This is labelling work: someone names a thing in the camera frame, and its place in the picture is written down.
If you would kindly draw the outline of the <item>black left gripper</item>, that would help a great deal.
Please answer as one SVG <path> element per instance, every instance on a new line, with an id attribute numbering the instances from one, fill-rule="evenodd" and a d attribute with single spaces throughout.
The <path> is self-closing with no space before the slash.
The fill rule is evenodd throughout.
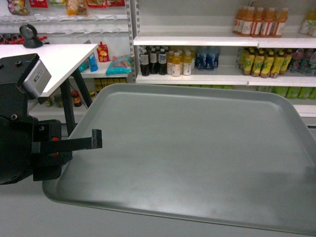
<path id="1" fill-rule="evenodd" d="M 9 185 L 29 176 L 54 180 L 71 160 L 72 151 L 102 148 L 102 130 L 91 137 L 62 140 L 61 122 L 39 121 L 28 114 L 31 99 L 21 88 L 40 59 L 36 53 L 0 60 L 0 183 Z"/>

